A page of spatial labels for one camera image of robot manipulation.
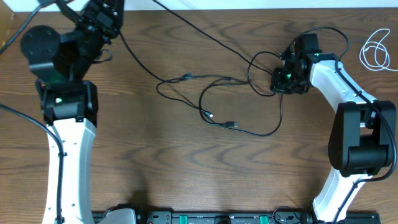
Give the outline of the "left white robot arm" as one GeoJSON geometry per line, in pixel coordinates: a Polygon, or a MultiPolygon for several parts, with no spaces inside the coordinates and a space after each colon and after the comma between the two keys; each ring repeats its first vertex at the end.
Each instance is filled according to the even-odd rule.
{"type": "Polygon", "coordinates": [[[80,12],[57,1],[75,28],[60,34],[35,26],[21,39],[21,51],[37,77],[43,128],[49,143],[49,176],[44,223],[94,223],[90,161],[96,137],[98,92],[85,80],[101,63],[104,46],[121,30],[123,1],[90,0],[80,12]]]}

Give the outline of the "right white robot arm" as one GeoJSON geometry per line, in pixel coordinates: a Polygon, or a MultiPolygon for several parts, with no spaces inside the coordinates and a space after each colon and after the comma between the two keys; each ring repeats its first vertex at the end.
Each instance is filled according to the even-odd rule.
{"type": "Polygon", "coordinates": [[[366,93],[339,56],[324,53],[316,34],[297,36],[280,55],[271,91],[286,95],[318,89],[335,112],[328,142],[331,170],[303,223],[338,223],[359,189],[391,176],[397,165],[396,107],[366,93]]]}

